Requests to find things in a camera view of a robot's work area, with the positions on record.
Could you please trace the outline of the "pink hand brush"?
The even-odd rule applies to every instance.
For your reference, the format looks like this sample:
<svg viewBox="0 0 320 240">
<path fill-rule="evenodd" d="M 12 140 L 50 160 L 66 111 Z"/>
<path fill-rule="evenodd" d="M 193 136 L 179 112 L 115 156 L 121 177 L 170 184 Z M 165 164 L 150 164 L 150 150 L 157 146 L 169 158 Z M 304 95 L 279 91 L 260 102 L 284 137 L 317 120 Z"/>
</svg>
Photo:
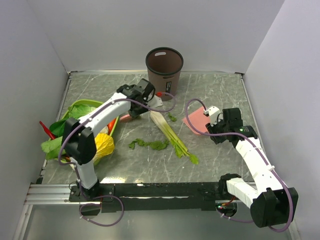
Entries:
<svg viewBox="0 0 320 240">
<path fill-rule="evenodd" d="M 130 116 L 129 114 L 123 115 L 119 118 L 119 121 L 121 123 L 128 123 L 131 122 L 133 120 L 138 120 L 140 118 L 140 116 Z"/>
</svg>

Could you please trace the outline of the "pink dustpan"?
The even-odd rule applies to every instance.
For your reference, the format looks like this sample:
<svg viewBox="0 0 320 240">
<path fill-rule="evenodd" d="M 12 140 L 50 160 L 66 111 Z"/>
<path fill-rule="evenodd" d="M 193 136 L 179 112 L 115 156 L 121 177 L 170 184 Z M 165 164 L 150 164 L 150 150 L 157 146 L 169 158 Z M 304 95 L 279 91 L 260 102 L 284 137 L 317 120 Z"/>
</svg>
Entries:
<svg viewBox="0 0 320 240">
<path fill-rule="evenodd" d="M 192 113 L 188 114 L 189 121 L 192 125 L 202 133 L 208 133 L 206 124 L 210 123 L 210 118 L 204 115 L 204 107 L 200 107 Z"/>
</svg>

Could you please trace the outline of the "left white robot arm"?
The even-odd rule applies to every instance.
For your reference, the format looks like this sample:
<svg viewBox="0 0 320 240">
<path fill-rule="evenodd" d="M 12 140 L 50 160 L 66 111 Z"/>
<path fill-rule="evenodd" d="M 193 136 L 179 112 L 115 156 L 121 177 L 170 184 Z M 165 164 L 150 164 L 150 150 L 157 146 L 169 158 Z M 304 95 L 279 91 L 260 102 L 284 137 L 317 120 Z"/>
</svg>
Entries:
<svg viewBox="0 0 320 240">
<path fill-rule="evenodd" d="M 87 115 L 66 120 L 60 150 L 70 157 L 81 195 L 87 201 L 93 201 L 99 195 L 100 183 L 93 160 L 97 153 L 95 137 L 107 124 L 126 112 L 134 117 L 145 113 L 147 100 L 154 94 L 155 87 L 143 78 L 138 84 L 120 86 L 110 99 Z"/>
</svg>

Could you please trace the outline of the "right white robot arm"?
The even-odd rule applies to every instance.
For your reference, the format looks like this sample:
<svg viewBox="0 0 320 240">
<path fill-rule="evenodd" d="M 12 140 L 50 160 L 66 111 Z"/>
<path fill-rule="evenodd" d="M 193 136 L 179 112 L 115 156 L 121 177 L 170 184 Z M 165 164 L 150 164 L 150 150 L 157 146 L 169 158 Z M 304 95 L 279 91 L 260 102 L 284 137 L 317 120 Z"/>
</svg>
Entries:
<svg viewBox="0 0 320 240">
<path fill-rule="evenodd" d="M 284 224 L 289 226 L 298 203 L 298 192 L 287 187 L 275 173 L 264 154 L 254 128 L 244 125 L 239 108 L 220 110 L 211 106 L 203 111 L 210 122 L 206 129 L 215 144 L 229 141 L 240 154 L 252 175 L 255 187 L 235 173 L 221 176 L 218 193 L 223 199 L 232 196 L 249 209 L 253 222 L 259 228 Z"/>
</svg>

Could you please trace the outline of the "brown trash bin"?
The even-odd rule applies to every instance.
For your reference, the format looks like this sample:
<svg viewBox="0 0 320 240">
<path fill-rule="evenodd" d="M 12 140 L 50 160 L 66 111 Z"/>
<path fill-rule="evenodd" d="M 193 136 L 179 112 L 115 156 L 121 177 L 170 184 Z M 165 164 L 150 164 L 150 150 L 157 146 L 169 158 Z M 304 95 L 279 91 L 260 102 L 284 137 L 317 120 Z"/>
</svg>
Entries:
<svg viewBox="0 0 320 240">
<path fill-rule="evenodd" d="M 148 80 L 155 91 L 177 94 L 181 70 L 184 65 L 183 56 L 170 47 L 157 47 L 145 57 Z"/>
</svg>

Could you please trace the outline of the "green scrap by bin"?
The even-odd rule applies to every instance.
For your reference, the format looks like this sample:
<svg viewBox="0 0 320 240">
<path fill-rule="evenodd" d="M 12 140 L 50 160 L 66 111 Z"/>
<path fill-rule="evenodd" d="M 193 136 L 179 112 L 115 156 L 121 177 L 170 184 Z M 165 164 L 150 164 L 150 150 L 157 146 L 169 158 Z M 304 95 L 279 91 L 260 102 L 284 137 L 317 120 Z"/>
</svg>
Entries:
<svg viewBox="0 0 320 240">
<path fill-rule="evenodd" d="M 170 112 L 167 113 L 169 119 L 172 121 L 172 122 L 176 122 L 177 121 L 177 118 L 175 116 L 173 116 Z"/>
</svg>

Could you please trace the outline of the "orange carrot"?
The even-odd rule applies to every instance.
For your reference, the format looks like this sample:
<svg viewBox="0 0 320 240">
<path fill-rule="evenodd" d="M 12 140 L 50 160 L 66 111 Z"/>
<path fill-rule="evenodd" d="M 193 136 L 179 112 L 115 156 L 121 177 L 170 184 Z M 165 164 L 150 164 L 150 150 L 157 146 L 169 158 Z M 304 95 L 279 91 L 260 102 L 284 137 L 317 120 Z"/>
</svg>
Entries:
<svg viewBox="0 0 320 240">
<path fill-rule="evenodd" d="M 113 119 L 113 120 L 107 125 L 109 132 L 111 132 L 111 131 L 113 130 L 114 125 L 115 125 L 115 123 L 116 123 L 116 120 L 117 120 L 116 118 Z"/>
</svg>

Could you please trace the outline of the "long green paper scrap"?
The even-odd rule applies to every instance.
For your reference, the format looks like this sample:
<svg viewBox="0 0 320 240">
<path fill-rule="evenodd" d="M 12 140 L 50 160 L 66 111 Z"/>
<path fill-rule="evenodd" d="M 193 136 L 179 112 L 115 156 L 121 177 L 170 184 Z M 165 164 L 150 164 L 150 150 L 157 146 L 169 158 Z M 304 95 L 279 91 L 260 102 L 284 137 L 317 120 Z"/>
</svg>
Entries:
<svg viewBox="0 0 320 240">
<path fill-rule="evenodd" d="M 144 141 L 143 139 L 136 138 L 135 140 L 133 140 L 131 143 L 128 144 L 128 147 L 133 150 L 136 147 L 136 145 L 138 145 L 140 147 L 150 147 L 153 150 L 160 151 L 160 150 L 166 149 L 169 144 L 170 142 L 167 139 L 164 141 L 161 141 L 161 140 Z"/>
</svg>

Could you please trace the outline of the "celery stalk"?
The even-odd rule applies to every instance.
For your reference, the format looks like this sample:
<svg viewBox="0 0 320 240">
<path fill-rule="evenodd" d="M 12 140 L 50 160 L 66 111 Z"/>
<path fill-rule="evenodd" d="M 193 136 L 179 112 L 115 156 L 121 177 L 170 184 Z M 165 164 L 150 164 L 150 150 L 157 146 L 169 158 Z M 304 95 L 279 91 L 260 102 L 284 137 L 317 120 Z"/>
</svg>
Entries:
<svg viewBox="0 0 320 240">
<path fill-rule="evenodd" d="M 192 153 L 189 152 L 185 144 L 180 140 L 178 135 L 173 131 L 170 125 L 167 123 L 165 118 L 160 112 L 150 111 L 150 118 L 155 125 L 162 131 L 169 142 L 172 144 L 175 154 L 178 158 L 188 157 L 192 164 L 198 165 L 199 159 Z"/>
</svg>

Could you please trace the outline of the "yellow napa cabbage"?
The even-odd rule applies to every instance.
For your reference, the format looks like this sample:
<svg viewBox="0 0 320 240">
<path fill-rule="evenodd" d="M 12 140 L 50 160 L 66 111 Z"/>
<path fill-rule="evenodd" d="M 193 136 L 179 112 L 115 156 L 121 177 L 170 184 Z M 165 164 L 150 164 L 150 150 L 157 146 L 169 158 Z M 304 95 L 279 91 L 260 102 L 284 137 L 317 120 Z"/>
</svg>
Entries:
<svg viewBox="0 0 320 240">
<path fill-rule="evenodd" d="M 113 153 L 115 149 L 114 139 L 106 133 L 99 133 L 95 137 L 96 154 L 94 159 L 101 159 Z"/>
</svg>

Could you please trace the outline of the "green leafy lettuce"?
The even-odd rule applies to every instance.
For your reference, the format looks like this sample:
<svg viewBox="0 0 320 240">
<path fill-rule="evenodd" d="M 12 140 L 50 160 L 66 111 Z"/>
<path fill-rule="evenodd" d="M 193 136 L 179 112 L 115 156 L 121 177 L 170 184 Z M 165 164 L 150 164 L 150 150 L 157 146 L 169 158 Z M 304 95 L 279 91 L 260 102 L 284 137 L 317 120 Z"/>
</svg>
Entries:
<svg viewBox="0 0 320 240">
<path fill-rule="evenodd" d="M 70 106 L 68 108 L 68 112 L 66 116 L 60 119 L 59 121 L 56 121 L 53 124 L 51 124 L 49 127 L 49 130 L 56 137 L 61 137 L 64 134 L 66 120 L 68 120 L 69 118 L 79 119 L 80 117 L 83 117 L 91 113 L 95 109 L 96 108 L 94 106 L 87 105 L 87 104 L 76 104 L 76 105 Z"/>
</svg>

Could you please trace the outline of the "green vegetable basket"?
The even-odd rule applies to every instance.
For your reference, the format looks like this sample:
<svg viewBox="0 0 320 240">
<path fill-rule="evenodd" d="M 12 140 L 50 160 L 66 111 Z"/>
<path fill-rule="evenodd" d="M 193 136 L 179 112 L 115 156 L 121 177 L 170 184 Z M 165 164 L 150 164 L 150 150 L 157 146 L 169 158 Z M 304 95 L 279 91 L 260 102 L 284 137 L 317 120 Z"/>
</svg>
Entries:
<svg viewBox="0 0 320 240">
<path fill-rule="evenodd" d="M 79 104 L 90 105 L 90 106 L 93 106 L 93 107 L 95 107 L 95 108 L 98 108 L 98 107 L 100 107 L 103 103 L 100 102 L 100 101 L 95 101 L 95 100 L 90 100 L 90 99 L 81 99 L 81 100 L 77 100 L 76 102 L 74 102 L 74 103 L 73 103 L 72 105 L 70 105 L 70 106 L 79 105 Z M 114 130 L 115 130 L 115 128 L 116 128 L 116 125 L 117 125 L 117 123 L 118 123 L 118 120 L 119 120 L 119 119 L 116 118 L 116 122 L 115 122 L 114 127 L 113 127 L 113 129 L 112 129 L 111 132 L 109 132 L 109 130 L 108 130 L 108 125 L 107 125 L 106 127 L 104 127 L 104 128 L 100 131 L 100 133 L 105 133 L 105 134 L 108 134 L 109 136 L 112 137 L 112 135 L 113 135 L 113 133 L 114 133 Z M 100 159 L 94 159 L 94 157 L 93 157 L 93 163 L 94 163 L 94 165 L 97 165 L 97 164 L 100 162 L 101 159 L 102 159 L 102 158 L 100 158 Z"/>
</svg>

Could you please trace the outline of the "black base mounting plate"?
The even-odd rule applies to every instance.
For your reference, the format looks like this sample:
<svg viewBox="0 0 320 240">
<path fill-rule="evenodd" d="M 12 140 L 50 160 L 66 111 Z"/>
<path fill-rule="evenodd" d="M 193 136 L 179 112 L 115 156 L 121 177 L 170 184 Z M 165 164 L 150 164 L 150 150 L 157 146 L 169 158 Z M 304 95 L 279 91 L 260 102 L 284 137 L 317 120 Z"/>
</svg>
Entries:
<svg viewBox="0 0 320 240">
<path fill-rule="evenodd" d="M 121 211 L 121 203 L 125 211 L 215 211 L 218 203 L 232 198 L 231 194 L 219 191 L 218 182 L 102 183 L 94 197 L 84 197 L 74 185 L 69 195 L 71 203 L 100 204 L 103 213 Z"/>
</svg>

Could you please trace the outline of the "red chili pepper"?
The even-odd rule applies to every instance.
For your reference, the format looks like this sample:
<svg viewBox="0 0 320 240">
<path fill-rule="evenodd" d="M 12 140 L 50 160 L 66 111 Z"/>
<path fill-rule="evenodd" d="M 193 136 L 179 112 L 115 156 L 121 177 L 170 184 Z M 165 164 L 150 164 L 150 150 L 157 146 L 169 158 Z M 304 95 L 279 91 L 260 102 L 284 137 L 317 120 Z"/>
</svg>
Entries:
<svg viewBox="0 0 320 240">
<path fill-rule="evenodd" d="M 50 131 L 49 128 L 46 127 L 46 125 L 42 121 L 39 121 L 39 124 L 42 126 L 44 132 L 49 136 L 51 140 L 54 140 L 56 138 L 56 136 Z"/>
</svg>

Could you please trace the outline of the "white green bok choy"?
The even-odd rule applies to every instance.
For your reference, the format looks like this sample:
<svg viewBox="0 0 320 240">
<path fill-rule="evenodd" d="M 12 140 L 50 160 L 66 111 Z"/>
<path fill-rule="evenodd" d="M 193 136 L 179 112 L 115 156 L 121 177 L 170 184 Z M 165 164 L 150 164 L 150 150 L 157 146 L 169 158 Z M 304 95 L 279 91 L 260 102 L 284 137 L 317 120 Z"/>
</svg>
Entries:
<svg viewBox="0 0 320 240">
<path fill-rule="evenodd" d="M 63 137 L 60 136 L 58 138 L 47 140 L 41 143 L 41 149 L 45 153 L 46 160 L 57 159 L 59 156 L 59 152 L 62 146 Z"/>
</svg>

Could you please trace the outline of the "aluminium frame rail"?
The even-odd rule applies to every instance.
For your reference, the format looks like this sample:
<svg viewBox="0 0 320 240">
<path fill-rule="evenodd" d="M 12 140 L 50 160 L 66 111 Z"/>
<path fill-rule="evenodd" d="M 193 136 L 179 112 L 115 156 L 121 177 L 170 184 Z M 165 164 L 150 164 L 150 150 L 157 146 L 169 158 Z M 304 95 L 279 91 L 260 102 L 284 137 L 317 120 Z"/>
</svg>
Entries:
<svg viewBox="0 0 320 240">
<path fill-rule="evenodd" d="M 58 205 L 76 204 L 70 202 L 71 188 L 76 184 L 32 184 L 29 187 L 25 203 L 29 205 Z M 250 206 L 258 197 L 258 191 L 246 182 L 236 183 L 230 190 L 223 191 L 231 194 L 236 200 Z"/>
</svg>

